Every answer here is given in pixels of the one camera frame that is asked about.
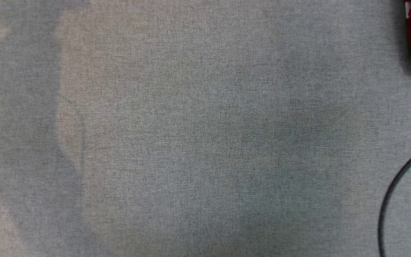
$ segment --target gray background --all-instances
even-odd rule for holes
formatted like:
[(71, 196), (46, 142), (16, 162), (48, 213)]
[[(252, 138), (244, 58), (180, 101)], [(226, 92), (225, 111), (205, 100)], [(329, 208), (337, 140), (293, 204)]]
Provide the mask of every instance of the gray background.
[(0, 0), (0, 256), (376, 257), (410, 157), (403, 1)]

